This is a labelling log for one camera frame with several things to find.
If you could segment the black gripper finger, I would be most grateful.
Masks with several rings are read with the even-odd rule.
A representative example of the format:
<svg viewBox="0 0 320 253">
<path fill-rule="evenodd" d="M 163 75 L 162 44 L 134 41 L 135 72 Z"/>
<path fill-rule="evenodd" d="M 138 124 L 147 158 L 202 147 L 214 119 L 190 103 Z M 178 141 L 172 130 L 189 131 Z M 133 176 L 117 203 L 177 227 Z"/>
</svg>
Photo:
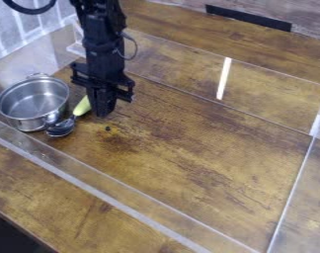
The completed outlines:
<svg viewBox="0 0 320 253">
<path fill-rule="evenodd" d="M 102 107 L 101 107 L 101 99 L 98 89 L 87 88 L 86 89 L 87 98 L 91 106 L 91 110 L 94 111 L 97 116 L 102 115 Z"/>
<path fill-rule="evenodd" d="M 103 90 L 103 116 L 109 116 L 117 105 L 117 92 L 114 89 Z"/>
</svg>

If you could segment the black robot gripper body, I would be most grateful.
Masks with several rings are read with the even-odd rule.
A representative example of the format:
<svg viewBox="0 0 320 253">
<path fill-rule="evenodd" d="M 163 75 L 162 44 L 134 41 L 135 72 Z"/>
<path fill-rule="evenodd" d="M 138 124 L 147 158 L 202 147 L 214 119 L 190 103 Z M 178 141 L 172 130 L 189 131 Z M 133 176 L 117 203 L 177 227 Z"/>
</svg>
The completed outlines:
<svg viewBox="0 0 320 253">
<path fill-rule="evenodd" d="M 71 82 L 91 91 L 107 91 L 114 99 L 133 101 L 134 80 L 125 74 L 125 40 L 117 37 L 105 43 L 83 40 L 86 62 L 73 62 Z"/>
</svg>

